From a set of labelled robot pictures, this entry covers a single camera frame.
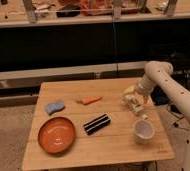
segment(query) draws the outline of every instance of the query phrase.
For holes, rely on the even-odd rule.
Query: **cup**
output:
[[[155,134],[153,124],[145,119],[139,119],[133,124],[134,141],[138,144],[148,144]]]

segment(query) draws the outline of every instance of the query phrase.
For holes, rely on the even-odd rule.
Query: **carrot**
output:
[[[98,100],[100,100],[102,97],[101,96],[90,96],[90,97],[85,97],[81,100],[76,100],[77,103],[82,103],[84,105],[96,102]]]

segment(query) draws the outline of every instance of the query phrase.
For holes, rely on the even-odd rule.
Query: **wooden table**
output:
[[[71,168],[174,158],[173,150],[151,99],[145,105],[145,109],[148,119],[155,126],[156,135],[148,145],[138,145],[133,141],[132,124],[138,118],[125,106],[122,93],[136,81],[136,78],[124,78],[43,83],[22,169]],[[102,100],[87,106],[75,102],[78,98],[90,95],[101,95]],[[74,144],[67,153],[59,157],[45,153],[37,142],[39,128],[52,118],[46,114],[44,107],[56,100],[62,100],[66,109],[53,114],[52,117],[67,117],[76,128]],[[103,113],[107,113],[111,119],[110,125],[88,136],[83,124]]]

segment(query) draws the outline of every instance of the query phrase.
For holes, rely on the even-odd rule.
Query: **orange bowl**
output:
[[[38,143],[47,153],[56,154],[69,148],[75,139],[73,123],[65,117],[46,121],[38,133]]]

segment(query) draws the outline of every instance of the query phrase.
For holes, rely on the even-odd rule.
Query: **bowl rim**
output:
[[[40,140],[40,138],[42,137],[41,132],[42,132],[42,130],[45,128],[45,126],[46,126],[47,124],[49,124],[49,123],[52,122],[53,120],[58,120],[58,119],[64,119],[64,120],[68,121],[68,122],[70,123],[70,125],[72,125],[71,127],[72,127],[72,129],[73,129],[74,135],[73,135],[73,137],[72,137],[71,142],[67,145],[67,147],[65,147],[65,148],[62,149],[62,150],[56,151],[56,152],[50,152],[50,151],[46,150],[46,149],[42,146],[42,144],[41,144],[41,140]],[[47,153],[49,153],[49,154],[58,154],[58,153],[61,153],[61,152],[65,151],[65,150],[67,150],[67,149],[74,143],[75,138],[76,138],[76,131],[75,131],[75,126],[74,126],[73,122],[72,122],[70,119],[66,118],[66,117],[57,116],[57,117],[53,117],[53,118],[51,118],[51,119],[48,119],[48,120],[46,120],[46,121],[43,123],[43,125],[42,125],[42,126],[40,127],[40,129],[39,129],[37,141],[38,141],[39,146],[40,146],[45,152],[47,152]]]

